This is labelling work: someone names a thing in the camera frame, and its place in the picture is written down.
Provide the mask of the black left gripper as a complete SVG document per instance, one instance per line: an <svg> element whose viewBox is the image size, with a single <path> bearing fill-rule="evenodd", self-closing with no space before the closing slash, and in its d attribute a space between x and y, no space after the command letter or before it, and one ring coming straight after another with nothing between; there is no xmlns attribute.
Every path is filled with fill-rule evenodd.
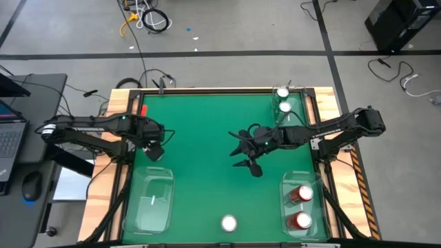
<svg viewBox="0 0 441 248"><path fill-rule="evenodd" d="M146 147L146 156L151 161L159 161L165 150L160 143L165 138L165 126L150 118L136 120L135 133L132 142L136 147Z"/></svg>

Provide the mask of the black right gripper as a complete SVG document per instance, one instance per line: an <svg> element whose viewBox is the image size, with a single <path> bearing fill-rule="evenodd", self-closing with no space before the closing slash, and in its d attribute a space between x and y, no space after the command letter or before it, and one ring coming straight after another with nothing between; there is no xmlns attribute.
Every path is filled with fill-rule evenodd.
<svg viewBox="0 0 441 248"><path fill-rule="evenodd" d="M238 146L230 153L230 156L238 154L263 155L276 149L283 144L283 130L278 127L262 127L253 124L247 130L240 130L238 134L228 132L229 135L239 140ZM251 175L261 177L263 171L255 160L243 160L233 164L234 167L247 167Z"/></svg>

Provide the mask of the silver Diet Coke can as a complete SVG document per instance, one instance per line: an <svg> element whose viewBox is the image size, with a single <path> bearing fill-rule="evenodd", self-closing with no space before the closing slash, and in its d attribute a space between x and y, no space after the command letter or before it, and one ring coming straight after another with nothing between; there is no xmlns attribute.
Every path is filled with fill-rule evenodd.
<svg viewBox="0 0 441 248"><path fill-rule="evenodd" d="M164 154L164 149L159 143L150 143L143 148L143 151L151 161L159 160Z"/></svg>
<svg viewBox="0 0 441 248"><path fill-rule="evenodd" d="M220 224L221 224L223 231L225 231L225 232L233 232L237 228L237 220L231 214L223 216Z"/></svg>

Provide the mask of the red Coke can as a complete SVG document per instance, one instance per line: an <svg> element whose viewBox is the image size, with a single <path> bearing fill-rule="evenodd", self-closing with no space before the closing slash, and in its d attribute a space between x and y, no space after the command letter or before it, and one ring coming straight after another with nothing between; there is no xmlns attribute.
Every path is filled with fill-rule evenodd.
<svg viewBox="0 0 441 248"><path fill-rule="evenodd" d="M306 230L312 226L312 218L308 213L299 211L295 214L289 215L286 224L291 230Z"/></svg>
<svg viewBox="0 0 441 248"><path fill-rule="evenodd" d="M292 189L284 196L284 204L286 205L298 205L301 203L307 203L314 197L313 189L308 185L299 185L295 189Z"/></svg>

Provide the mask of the clear plastic bin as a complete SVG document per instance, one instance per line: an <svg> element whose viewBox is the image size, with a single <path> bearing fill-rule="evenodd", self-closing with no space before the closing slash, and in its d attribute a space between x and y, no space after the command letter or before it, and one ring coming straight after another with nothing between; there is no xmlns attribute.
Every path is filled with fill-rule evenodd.
<svg viewBox="0 0 441 248"><path fill-rule="evenodd" d="M307 203L298 205L284 204L286 193L299 185L308 185L314 191L314 197ZM331 227L327 207L323 196L323 183L313 172L292 171L283 175L280 183L280 214L283 231L296 240L326 241L331 238ZM291 230L286 220L289 215L304 211L312 218L312 226L306 230Z"/></svg>
<svg viewBox="0 0 441 248"><path fill-rule="evenodd" d="M170 169L136 169L123 223L124 231L143 235L163 233L170 223L174 186L174 175Z"/></svg>
<svg viewBox="0 0 441 248"><path fill-rule="evenodd" d="M286 87L289 90L289 97L286 100L291 104L291 112L285 118L284 122L281 124L276 124L275 122L275 109L277 105L272 102L273 89L275 87ZM302 92L299 90L292 89L288 86L277 85L272 88L271 95L271 113L274 121L273 127L283 127L283 126L306 126L305 111L302 103Z"/></svg>

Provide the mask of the green Sprite can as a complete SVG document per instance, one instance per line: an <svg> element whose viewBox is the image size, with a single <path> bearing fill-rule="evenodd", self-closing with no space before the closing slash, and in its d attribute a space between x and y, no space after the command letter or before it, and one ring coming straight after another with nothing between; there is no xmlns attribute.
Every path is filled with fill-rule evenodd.
<svg viewBox="0 0 441 248"><path fill-rule="evenodd" d="M291 104L287 101L281 101L275 109L275 122L281 124L291 112Z"/></svg>
<svg viewBox="0 0 441 248"><path fill-rule="evenodd" d="M279 105L281 102L286 101L289 97L289 90L286 87L275 87L273 89L272 102L274 105Z"/></svg>

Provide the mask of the green table mat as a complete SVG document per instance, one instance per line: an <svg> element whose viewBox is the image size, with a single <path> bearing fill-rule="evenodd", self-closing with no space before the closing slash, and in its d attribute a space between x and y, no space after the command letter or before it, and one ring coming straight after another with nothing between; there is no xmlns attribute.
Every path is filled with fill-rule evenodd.
<svg viewBox="0 0 441 248"><path fill-rule="evenodd" d="M153 165L172 170L174 197L163 233L124 231L125 244L298 241L282 228L280 183L287 172L314 171L309 146L260 157L259 178L246 167L233 166L244 159L242 154L230 156L238 140L228 132L274 124L270 94L150 95L143 102L147 115L167 129L167 143L155 163L138 151L134 172ZM233 232L221 227L228 214L237 220Z"/></svg>

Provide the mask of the yellow black hazard tape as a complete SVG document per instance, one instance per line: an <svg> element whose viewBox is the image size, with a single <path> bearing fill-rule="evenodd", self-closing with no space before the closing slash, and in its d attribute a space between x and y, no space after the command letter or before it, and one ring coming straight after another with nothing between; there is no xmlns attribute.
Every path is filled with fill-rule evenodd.
<svg viewBox="0 0 441 248"><path fill-rule="evenodd" d="M362 199L362 204L365 209L367 223L369 227L369 231L371 232L371 237L376 240L380 240L380 233L376 223L376 217L374 216L374 211L371 205L371 201L369 200L369 192L367 183L365 182L365 178L362 174L361 162L358 158L358 154L355 147L350 149L351 162L355 170L356 179L358 181L358 188L360 190L360 195Z"/></svg>

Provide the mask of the black computer mouse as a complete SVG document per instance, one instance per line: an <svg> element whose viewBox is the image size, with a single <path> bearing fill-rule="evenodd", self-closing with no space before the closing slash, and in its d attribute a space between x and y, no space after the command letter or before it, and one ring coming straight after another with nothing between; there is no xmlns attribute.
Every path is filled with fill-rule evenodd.
<svg viewBox="0 0 441 248"><path fill-rule="evenodd" d="M24 179L22 183L22 195L23 198L28 202L36 201L42 190L42 173L39 171L30 172Z"/></svg>

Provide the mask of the dark grey desk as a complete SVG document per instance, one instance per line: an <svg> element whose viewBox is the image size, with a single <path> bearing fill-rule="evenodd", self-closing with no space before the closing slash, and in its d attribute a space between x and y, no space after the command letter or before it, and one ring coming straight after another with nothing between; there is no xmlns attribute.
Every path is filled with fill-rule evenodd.
<svg viewBox="0 0 441 248"><path fill-rule="evenodd" d="M57 164L44 159L46 144L34 130L53 117L58 110L67 81L66 74L13 76L12 80L30 92L29 97L10 99L6 103L29 120L19 156L12 168L8 193L0 196L0 248L31 248L41 231L41 221L47 209L48 196ZM41 174L41 195L28 202L22 195L22 183L31 172Z"/></svg>

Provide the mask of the black laptop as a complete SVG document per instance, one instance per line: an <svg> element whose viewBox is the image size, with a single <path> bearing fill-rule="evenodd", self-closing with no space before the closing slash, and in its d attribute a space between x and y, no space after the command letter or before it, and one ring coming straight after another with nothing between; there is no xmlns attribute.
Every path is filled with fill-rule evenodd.
<svg viewBox="0 0 441 248"><path fill-rule="evenodd" d="M28 121L0 100L0 183L9 181Z"/></svg>

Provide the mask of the black monitor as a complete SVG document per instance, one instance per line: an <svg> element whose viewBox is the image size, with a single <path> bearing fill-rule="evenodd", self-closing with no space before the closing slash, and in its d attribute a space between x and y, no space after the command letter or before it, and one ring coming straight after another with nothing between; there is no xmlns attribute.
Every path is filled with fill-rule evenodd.
<svg viewBox="0 0 441 248"><path fill-rule="evenodd" d="M31 93L0 73L0 97L25 97Z"/></svg>

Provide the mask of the black computer tower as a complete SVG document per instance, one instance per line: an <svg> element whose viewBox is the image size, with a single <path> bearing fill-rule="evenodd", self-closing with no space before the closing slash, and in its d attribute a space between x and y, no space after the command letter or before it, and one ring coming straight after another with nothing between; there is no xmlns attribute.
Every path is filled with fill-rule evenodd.
<svg viewBox="0 0 441 248"><path fill-rule="evenodd" d="M365 26L381 52L401 50L441 12L441 0L379 0Z"/></svg>

